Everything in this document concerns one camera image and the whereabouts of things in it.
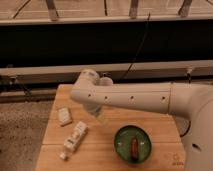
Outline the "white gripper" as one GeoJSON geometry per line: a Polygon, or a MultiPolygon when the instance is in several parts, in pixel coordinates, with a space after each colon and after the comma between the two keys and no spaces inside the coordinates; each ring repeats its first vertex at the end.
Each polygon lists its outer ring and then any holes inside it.
{"type": "Polygon", "coordinates": [[[107,119],[104,114],[100,114],[101,106],[98,104],[84,104],[83,105],[84,109],[91,114],[92,116],[96,117],[98,122],[102,125],[107,124],[107,119]]]}

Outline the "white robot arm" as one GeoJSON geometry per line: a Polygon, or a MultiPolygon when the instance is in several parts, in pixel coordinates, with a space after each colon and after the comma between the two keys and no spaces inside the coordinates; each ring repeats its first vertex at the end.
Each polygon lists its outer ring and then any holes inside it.
{"type": "Polygon", "coordinates": [[[213,171],[213,86],[195,83],[100,84],[84,69],[70,97],[96,115],[102,105],[183,117],[191,121],[185,171],[213,171]]]}

